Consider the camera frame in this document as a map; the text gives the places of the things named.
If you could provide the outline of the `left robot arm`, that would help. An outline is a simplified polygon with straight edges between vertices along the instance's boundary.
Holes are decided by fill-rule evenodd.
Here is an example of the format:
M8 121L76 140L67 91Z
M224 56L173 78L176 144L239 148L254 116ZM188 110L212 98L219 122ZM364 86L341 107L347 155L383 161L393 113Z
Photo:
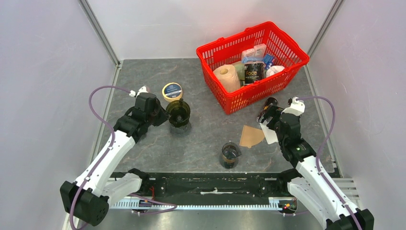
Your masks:
M167 112L154 94L137 93L135 105L117 120L99 155L74 182L65 181L61 185L63 206L71 218L97 226L109 208L127 195L144 196L149 192L150 182L136 172L127 172L112 183L108 180L121 159L146 135L148 128L157 127L167 119Z

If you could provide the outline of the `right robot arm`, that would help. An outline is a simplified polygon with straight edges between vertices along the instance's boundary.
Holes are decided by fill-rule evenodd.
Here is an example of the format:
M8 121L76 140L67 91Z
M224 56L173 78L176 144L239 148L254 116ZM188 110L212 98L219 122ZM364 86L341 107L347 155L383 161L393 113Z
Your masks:
M297 198L325 230L372 230L373 214L352 202L322 166L319 155L324 145L315 151L302 138L304 100L293 97L288 107L281 108L270 97L257 116L259 124L275 132L283 157L292 165L292 169L279 173L277 192Z

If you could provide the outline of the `dark green glass dripper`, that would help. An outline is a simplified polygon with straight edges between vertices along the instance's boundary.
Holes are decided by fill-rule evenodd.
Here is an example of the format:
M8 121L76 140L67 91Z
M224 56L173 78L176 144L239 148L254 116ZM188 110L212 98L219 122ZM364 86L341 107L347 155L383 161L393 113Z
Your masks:
M181 128L189 124L191 109L183 100L175 100L168 104L166 111L169 114L169 123L175 128Z

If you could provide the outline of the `brown paper coffee filter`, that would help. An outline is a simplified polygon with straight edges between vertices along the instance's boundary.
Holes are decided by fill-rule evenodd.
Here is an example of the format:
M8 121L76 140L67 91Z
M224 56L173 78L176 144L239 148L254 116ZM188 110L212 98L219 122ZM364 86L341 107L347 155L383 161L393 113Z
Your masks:
M239 146L252 148L253 146L261 143L265 136L261 129L250 126L243 126Z

